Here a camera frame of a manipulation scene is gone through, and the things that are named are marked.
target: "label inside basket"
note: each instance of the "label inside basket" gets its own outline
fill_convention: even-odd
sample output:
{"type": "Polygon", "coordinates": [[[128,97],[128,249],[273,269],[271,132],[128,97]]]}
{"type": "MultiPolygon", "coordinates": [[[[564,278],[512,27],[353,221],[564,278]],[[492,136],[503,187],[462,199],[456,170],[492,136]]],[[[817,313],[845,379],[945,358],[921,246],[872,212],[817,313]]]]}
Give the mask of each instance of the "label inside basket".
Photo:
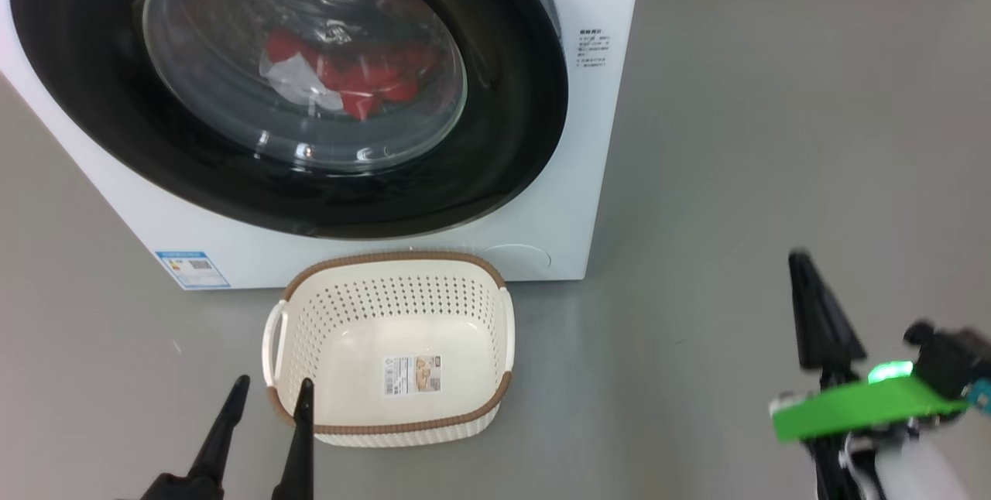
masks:
{"type": "Polygon", "coordinates": [[[386,358],[382,375],[387,396],[406,396],[439,392],[442,367],[440,355],[414,355],[410,358],[386,358]]]}

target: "washing machine door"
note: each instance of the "washing machine door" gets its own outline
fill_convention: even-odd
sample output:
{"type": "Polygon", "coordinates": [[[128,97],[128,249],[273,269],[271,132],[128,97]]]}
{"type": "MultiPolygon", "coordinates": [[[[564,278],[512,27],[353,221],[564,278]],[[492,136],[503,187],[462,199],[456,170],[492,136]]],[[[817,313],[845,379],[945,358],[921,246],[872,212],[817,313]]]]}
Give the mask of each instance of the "washing machine door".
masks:
{"type": "Polygon", "coordinates": [[[387,238],[481,217],[530,185],[564,125],[566,66],[541,0],[11,9],[40,80],[105,150],[277,231],[387,238]]]}

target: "blue and white sticker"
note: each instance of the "blue and white sticker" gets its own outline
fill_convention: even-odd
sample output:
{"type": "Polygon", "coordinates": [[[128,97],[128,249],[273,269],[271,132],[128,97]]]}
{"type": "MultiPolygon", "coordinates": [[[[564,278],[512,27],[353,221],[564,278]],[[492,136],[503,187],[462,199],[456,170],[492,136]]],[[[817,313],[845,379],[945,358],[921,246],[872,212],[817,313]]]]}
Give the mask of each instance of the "blue and white sticker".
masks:
{"type": "Polygon", "coordinates": [[[205,252],[156,251],[166,270],[169,270],[183,289],[226,289],[231,287],[220,270],[205,252]]]}

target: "washing machine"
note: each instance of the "washing machine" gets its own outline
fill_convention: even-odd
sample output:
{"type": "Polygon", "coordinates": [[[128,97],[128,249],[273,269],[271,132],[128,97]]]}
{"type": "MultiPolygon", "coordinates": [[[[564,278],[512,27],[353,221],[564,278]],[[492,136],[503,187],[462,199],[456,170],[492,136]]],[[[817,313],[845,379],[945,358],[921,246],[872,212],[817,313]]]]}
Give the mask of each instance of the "washing machine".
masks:
{"type": "Polygon", "coordinates": [[[396,250],[574,280],[633,2],[3,0],[0,67],[184,289],[396,250]]]}

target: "brown basket rim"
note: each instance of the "brown basket rim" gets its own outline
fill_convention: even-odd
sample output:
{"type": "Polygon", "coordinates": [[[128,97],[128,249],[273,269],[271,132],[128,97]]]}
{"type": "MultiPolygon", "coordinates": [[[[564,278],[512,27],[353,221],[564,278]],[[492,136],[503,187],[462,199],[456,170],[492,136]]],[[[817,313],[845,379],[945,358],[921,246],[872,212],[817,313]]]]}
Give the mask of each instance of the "brown basket rim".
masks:
{"type": "MultiPolygon", "coordinates": [[[[306,268],[304,271],[300,272],[297,277],[293,278],[293,281],[286,286],[286,291],[283,292],[283,300],[287,303],[293,298],[293,293],[300,288],[300,285],[307,279],[323,270],[329,268],[340,268],[343,266],[351,266],[354,264],[369,264],[373,262],[390,262],[394,260],[455,260],[461,262],[468,262],[475,264],[478,267],[485,269],[495,284],[500,289],[506,288],[506,281],[503,280],[502,275],[499,271],[496,271],[492,264],[485,262],[482,258],[478,256],[473,256],[471,254],[465,254],[463,252],[428,252],[428,251],[401,251],[401,252],[382,252],[375,254],[361,254],[357,256],[348,256],[344,258],[337,258],[334,260],[327,260],[324,262],[319,262],[306,268]]],[[[488,415],[492,409],[502,402],[502,397],[506,395],[506,390],[509,390],[509,381],[513,379],[513,373],[507,370],[503,372],[502,379],[499,380],[499,387],[495,388],[495,394],[485,402],[482,407],[466,413],[464,415],[457,416],[446,416],[443,419],[432,419],[430,421],[422,421],[418,423],[397,423],[396,425],[364,425],[364,426],[345,426],[345,425],[314,425],[314,434],[394,434],[394,433],[417,433],[421,430],[434,430],[441,429],[444,426],[455,426],[463,425],[463,423],[470,423],[477,419],[481,419],[483,416],[488,415]]],[[[276,390],[275,386],[270,386],[268,388],[269,401],[272,402],[273,408],[276,410],[276,415],[279,416],[284,422],[288,423],[290,426],[295,426],[293,421],[293,416],[286,411],[283,407],[283,402],[279,400],[279,390],[276,390]]]]}

